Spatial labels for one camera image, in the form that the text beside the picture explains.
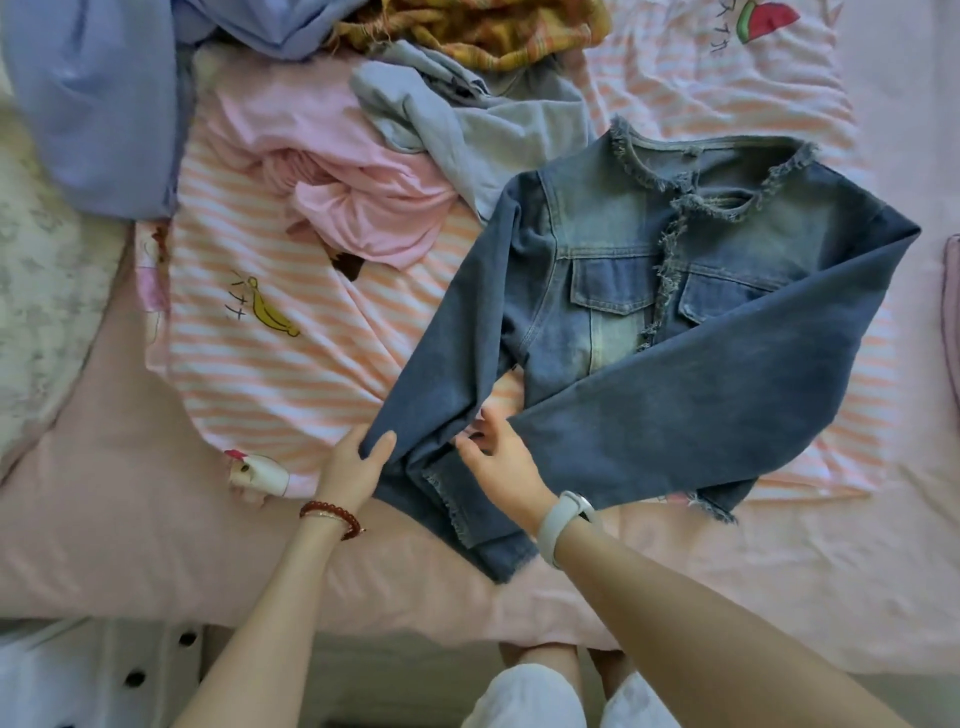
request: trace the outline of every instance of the orange plaid cloth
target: orange plaid cloth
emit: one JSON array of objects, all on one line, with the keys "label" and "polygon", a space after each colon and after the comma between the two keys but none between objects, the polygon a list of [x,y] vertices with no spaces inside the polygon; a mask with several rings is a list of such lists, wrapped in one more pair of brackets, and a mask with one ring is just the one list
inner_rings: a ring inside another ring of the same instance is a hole
[{"label": "orange plaid cloth", "polygon": [[350,20],[336,24],[331,44],[367,51],[406,37],[484,71],[598,45],[611,30],[603,0],[374,0]]}]

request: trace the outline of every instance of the white watch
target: white watch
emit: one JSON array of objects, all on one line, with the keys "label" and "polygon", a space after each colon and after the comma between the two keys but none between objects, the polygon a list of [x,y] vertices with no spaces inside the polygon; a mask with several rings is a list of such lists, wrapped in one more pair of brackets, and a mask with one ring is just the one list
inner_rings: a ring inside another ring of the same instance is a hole
[{"label": "white watch", "polygon": [[557,547],[557,539],[566,525],[577,518],[583,516],[591,523],[599,524],[600,518],[597,512],[593,510],[590,501],[570,491],[560,493],[560,500],[557,505],[550,509],[550,512],[540,524],[540,530],[537,532],[537,548],[540,550],[540,556],[543,561],[559,569],[557,562],[554,561],[553,551]]}]

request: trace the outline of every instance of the denim jacket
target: denim jacket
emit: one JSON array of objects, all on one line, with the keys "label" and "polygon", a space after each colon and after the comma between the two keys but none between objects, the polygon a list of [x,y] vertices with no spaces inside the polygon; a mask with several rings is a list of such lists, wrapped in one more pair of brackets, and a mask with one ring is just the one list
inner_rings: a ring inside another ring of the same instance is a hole
[{"label": "denim jacket", "polygon": [[715,517],[836,414],[920,229],[809,143],[656,142],[622,119],[515,177],[364,444],[397,445],[376,495],[496,581],[536,554],[450,445],[493,383],[555,492],[595,507],[689,494]]}]

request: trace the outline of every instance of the chest pocket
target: chest pocket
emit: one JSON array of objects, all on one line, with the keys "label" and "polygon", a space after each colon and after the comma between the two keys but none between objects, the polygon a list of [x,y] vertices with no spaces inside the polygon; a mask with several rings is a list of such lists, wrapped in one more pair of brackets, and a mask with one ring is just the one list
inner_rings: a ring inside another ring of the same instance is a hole
[{"label": "chest pocket", "polygon": [[774,283],[755,280],[747,283],[706,271],[691,271],[680,297],[679,310],[694,324],[702,324],[778,288],[780,286]]},{"label": "chest pocket", "polygon": [[634,353],[653,317],[656,255],[574,258],[570,302],[589,310],[588,373]]}]

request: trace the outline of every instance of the banana print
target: banana print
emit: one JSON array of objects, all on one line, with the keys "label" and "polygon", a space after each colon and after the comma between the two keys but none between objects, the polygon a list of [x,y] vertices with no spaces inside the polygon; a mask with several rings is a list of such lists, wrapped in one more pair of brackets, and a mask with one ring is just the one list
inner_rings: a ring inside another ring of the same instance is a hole
[{"label": "banana print", "polygon": [[264,300],[256,278],[248,277],[247,285],[253,295],[253,315],[260,320],[261,324],[277,331],[283,331],[288,336],[300,336],[300,330],[294,326],[290,319]]}]

